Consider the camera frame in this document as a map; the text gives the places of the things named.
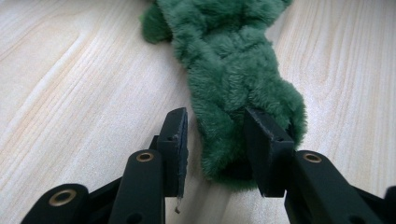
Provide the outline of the green plush toy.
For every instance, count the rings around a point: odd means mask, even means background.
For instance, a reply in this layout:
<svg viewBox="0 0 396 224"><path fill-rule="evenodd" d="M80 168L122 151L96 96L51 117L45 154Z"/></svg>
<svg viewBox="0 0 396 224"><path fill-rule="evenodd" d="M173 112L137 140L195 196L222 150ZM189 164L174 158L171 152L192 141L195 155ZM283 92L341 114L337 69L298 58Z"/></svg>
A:
<svg viewBox="0 0 396 224"><path fill-rule="evenodd" d="M142 16L145 40L171 42L188 72L204 176L233 190L256 186L243 134L246 108L268 113L295 143L306 133L303 96L279 74L264 35L291 2L153 0Z"/></svg>

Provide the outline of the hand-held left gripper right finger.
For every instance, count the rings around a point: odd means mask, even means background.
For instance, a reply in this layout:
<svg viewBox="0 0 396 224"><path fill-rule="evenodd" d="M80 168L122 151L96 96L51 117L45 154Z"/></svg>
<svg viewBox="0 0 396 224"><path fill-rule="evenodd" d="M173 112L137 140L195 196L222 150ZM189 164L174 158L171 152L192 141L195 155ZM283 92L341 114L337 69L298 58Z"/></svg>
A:
<svg viewBox="0 0 396 224"><path fill-rule="evenodd" d="M282 198L294 141L268 114L247 108L244 116L247 159L262 197Z"/></svg>

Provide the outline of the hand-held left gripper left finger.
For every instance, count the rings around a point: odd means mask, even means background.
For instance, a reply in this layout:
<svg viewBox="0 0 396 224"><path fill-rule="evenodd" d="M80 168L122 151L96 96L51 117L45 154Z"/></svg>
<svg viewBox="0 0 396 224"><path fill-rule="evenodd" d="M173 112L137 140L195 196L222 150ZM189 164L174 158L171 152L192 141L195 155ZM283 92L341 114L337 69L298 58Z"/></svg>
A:
<svg viewBox="0 0 396 224"><path fill-rule="evenodd" d="M188 112L186 107L167 113L158 135L150 147L163 157L163 193L165 197L177 198L175 212L184 197L185 179L188 166Z"/></svg>

